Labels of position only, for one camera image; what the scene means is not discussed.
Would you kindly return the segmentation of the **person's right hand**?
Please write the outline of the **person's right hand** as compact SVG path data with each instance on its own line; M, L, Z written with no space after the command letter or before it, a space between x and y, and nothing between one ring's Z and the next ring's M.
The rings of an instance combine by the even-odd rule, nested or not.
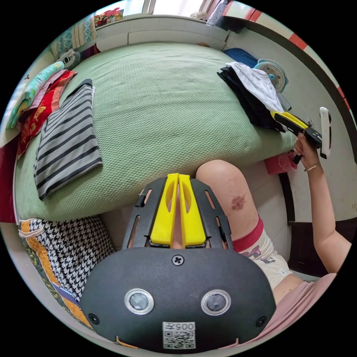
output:
M295 154L300 156L305 171L312 170L319 165L319 156L317 149L311 145L304 134L299 133L295 141Z

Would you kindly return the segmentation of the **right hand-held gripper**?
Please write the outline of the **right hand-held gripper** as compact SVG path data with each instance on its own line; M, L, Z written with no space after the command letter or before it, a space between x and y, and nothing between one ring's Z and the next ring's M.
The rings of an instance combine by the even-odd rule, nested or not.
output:
M270 114L275 121L286 127L296 137L301 133L316 149L322 147L322 137L320 133L295 115L289 112L280 113L277 111L271 111Z

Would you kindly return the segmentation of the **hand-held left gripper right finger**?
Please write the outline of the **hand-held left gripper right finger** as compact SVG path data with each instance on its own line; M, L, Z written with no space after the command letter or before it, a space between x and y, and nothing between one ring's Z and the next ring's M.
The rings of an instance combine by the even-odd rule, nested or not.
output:
M206 242L200 212L191 185L190 176L178 176L180 190L181 235L184 248L203 246Z

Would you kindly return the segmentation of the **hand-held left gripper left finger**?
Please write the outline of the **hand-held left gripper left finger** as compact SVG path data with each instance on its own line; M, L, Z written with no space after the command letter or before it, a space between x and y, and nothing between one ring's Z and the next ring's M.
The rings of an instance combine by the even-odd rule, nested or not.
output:
M179 174L168 174L158 202L150 240L152 245L173 247Z

